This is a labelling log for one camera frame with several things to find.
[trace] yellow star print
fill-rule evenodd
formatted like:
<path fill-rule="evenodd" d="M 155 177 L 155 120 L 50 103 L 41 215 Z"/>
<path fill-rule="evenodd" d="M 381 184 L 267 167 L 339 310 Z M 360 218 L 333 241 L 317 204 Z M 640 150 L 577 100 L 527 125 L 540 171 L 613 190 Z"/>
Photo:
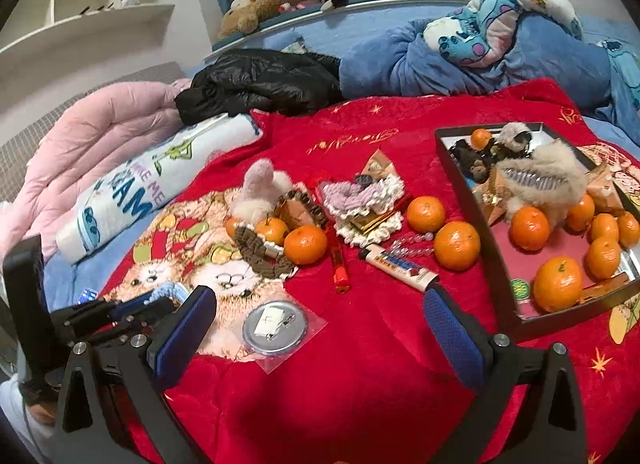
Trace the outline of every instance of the yellow star print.
<path fill-rule="evenodd" d="M 592 359 L 591 361 L 593 361 L 593 370 L 595 370 L 596 372 L 599 372 L 601 377 L 604 377 L 604 371 L 606 370 L 606 366 L 607 363 L 609 363 L 613 358 L 609 358 L 609 359 L 604 359 L 605 356 L 604 354 L 601 356 L 600 355 L 600 351 L 598 351 L 598 348 L 596 347 L 596 359 Z"/>

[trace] orange fruit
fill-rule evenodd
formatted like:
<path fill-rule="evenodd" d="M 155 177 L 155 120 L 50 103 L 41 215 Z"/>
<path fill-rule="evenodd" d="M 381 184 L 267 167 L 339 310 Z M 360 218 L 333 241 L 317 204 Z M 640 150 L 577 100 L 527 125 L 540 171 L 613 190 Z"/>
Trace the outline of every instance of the orange fruit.
<path fill-rule="evenodd" d="M 466 271 L 480 254 L 480 237 L 468 222 L 454 220 L 445 224 L 433 240 L 433 254 L 450 271 Z"/>
<path fill-rule="evenodd" d="M 598 237 L 584 256 L 584 265 L 596 280 L 611 278 L 620 265 L 620 246 L 611 237 Z"/>
<path fill-rule="evenodd" d="M 598 213 L 591 223 L 589 235 L 591 242 L 598 237 L 610 237 L 618 242 L 620 240 L 620 229 L 613 215 L 609 213 Z"/>
<path fill-rule="evenodd" d="M 533 206 L 523 206 L 511 218 L 509 237 L 525 251 L 541 250 L 551 235 L 546 215 Z"/>
<path fill-rule="evenodd" d="M 533 299 L 548 313 L 564 311 L 580 300 L 582 272 L 570 257 L 553 257 L 542 264 L 533 281 Z"/>
<path fill-rule="evenodd" d="M 409 226 L 418 233 L 435 233 L 444 225 L 444 206 L 437 197 L 416 197 L 406 209 Z"/>
<path fill-rule="evenodd" d="M 284 239 L 284 254 L 297 266 L 320 260 L 326 251 L 326 235 L 319 227 L 306 224 L 294 229 Z"/>
<path fill-rule="evenodd" d="M 233 240 L 234 235 L 236 234 L 236 226 L 241 222 L 242 221 L 237 217 L 229 217 L 225 220 L 226 234 L 229 235 L 229 238 L 231 238 L 231 240 Z"/>
<path fill-rule="evenodd" d="M 566 214 L 566 225 L 576 233 L 584 231 L 591 224 L 595 213 L 596 205 L 591 196 L 585 193 L 578 204 L 569 208 L 569 212 Z"/>
<path fill-rule="evenodd" d="M 289 233 L 289 226 L 282 219 L 267 217 L 255 225 L 255 232 L 262 235 L 267 242 L 283 246 L 284 238 Z"/>
<path fill-rule="evenodd" d="M 625 211 L 618 217 L 618 230 L 620 231 L 620 245 L 623 248 L 632 248 L 640 241 L 640 224 L 631 213 Z"/>
<path fill-rule="evenodd" d="M 476 129 L 471 134 L 471 146 L 476 150 L 482 150 L 492 137 L 493 134 L 487 129 Z"/>

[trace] brown scrunchie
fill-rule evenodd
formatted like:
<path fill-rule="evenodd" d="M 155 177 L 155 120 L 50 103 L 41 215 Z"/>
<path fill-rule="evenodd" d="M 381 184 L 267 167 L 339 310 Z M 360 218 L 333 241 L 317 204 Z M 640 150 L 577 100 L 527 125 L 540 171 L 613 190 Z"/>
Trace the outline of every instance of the brown scrunchie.
<path fill-rule="evenodd" d="M 264 246 L 264 241 L 247 226 L 236 226 L 234 241 L 238 245 L 242 258 L 251 266 L 254 273 L 266 279 L 274 280 L 283 275 L 290 275 L 296 268 L 296 265 L 284 254 L 278 255 L 276 263 L 271 264 L 267 258 L 267 248 Z"/>

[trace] blue gripper pad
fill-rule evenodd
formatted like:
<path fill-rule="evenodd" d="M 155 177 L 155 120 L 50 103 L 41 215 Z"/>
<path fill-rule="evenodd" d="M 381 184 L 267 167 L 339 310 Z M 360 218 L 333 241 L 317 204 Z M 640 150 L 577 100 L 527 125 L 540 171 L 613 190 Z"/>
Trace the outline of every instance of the blue gripper pad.
<path fill-rule="evenodd" d="M 173 388 L 216 318 L 216 294 L 199 285 L 178 309 L 164 318 L 146 352 L 159 390 Z"/>
<path fill-rule="evenodd" d="M 493 365 L 488 334 L 439 286 L 424 294 L 423 307 L 424 318 L 456 376 L 465 388 L 478 393 Z"/>

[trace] black jacket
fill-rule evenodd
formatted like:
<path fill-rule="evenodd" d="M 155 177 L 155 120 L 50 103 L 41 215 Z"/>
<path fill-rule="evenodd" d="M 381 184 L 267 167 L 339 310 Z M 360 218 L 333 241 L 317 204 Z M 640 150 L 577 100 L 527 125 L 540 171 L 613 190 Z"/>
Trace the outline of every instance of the black jacket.
<path fill-rule="evenodd" d="M 316 53 L 231 50 L 197 73 L 175 104 L 186 125 L 252 108 L 286 116 L 312 114 L 342 101 L 339 66 L 337 58 Z"/>

